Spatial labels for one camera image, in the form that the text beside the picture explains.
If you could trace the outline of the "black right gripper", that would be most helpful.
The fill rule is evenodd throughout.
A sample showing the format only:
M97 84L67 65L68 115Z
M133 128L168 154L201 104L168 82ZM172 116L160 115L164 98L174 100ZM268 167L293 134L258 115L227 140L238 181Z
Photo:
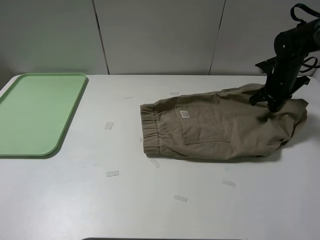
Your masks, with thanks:
M267 74L267 78L264 87L249 98L250 104L267 102L270 112L278 112L297 90L310 82L307 76L298 76L304 59L304 56L273 57L257 63L255 66Z

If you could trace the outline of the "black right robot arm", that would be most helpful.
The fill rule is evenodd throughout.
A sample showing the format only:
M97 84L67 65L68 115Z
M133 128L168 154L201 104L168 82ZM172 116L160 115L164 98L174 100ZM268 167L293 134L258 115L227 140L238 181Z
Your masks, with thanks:
M267 102L270 112L278 112L297 90L309 84L307 76L298 75L309 53L319 50L319 19L279 33L274 40L276 56L255 65L267 78L264 87L249 98L250 104Z

